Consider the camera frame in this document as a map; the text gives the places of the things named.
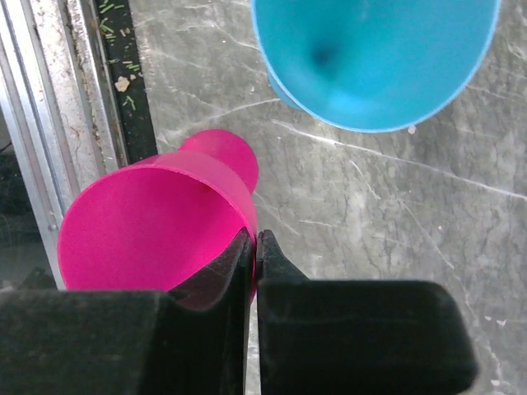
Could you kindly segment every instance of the pink plastic object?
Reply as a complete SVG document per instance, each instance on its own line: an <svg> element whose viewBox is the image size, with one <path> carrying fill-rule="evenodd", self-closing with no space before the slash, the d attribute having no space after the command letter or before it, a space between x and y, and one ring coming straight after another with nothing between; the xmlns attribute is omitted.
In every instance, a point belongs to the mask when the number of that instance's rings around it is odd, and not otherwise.
<svg viewBox="0 0 527 395"><path fill-rule="evenodd" d="M220 255L244 226L255 242L249 145L206 130L177 152L97 180L72 204L58 239L69 290L170 290Z"/></svg>

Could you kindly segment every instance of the black strip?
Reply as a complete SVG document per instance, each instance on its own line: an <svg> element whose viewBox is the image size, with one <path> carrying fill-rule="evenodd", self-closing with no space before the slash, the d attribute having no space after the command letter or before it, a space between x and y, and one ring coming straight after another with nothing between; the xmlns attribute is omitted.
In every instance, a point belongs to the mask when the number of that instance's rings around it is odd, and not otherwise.
<svg viewBox="0 0 527 395"><path fill-rule="evenodd" d="M6 260L3 248L41 243L41 240L15 153L3 152L0 155L0 265Z"/></svg>
<svg viewBox="0 0 527 395"><path fill-rule="evenodd" d="M128 78L125 92L115 89L130 163L157 154L156 138L128 0L95 0L113 82Z"/></svg>

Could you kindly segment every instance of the marble surface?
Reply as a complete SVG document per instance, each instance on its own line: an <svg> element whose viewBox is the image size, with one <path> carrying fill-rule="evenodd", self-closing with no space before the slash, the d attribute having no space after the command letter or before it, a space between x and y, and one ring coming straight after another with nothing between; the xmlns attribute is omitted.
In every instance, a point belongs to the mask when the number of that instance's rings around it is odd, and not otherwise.
<svg viewBox="0 0 527 395"><path fill-rule="evenodd" d="M459 98L416 129L346 132L271 91L246 0L131 0L156 139L204 128L254 148L261 229L312 278L426 279L457 299L481 374L527 393L527 1L505 0ZM247 393L259 393L252 316Z"/></svg>

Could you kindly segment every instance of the blue cup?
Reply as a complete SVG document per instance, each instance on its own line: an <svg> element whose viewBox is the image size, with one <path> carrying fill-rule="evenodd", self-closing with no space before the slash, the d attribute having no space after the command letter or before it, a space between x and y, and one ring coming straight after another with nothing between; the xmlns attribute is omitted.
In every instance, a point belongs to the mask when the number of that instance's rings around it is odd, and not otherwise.
<svg viewBox="0 0 527 395"><path fill-rule="evenodd" d="M483 60L499 0L253 0L271 86L291 107L391 132L449 104Z"/></svg>

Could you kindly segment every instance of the crumb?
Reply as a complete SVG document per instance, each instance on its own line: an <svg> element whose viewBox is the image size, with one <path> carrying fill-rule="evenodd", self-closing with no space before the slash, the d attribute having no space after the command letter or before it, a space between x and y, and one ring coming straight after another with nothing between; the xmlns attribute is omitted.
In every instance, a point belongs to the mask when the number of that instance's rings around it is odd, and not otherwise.
<svg viewBox="0 0 527 395"><path fill-rule="evenodd" d="M117 82L115 82L115 89L117 89L119 92L126 92L129 86L130 81L127 77L119 77Z"/></svg>

